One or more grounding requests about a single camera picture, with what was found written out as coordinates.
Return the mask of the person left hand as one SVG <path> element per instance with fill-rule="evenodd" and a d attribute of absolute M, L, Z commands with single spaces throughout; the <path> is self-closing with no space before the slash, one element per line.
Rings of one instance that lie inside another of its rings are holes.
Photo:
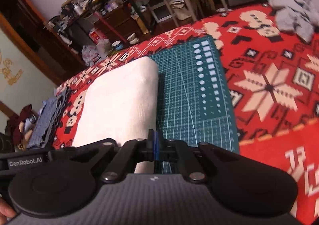
<path fill-rule="evenodd" d="M 14 209 L 3 198 L 0 198 L 0 225 L 6 224 L 8 219 L 14 218 L 16 215 Z"/>

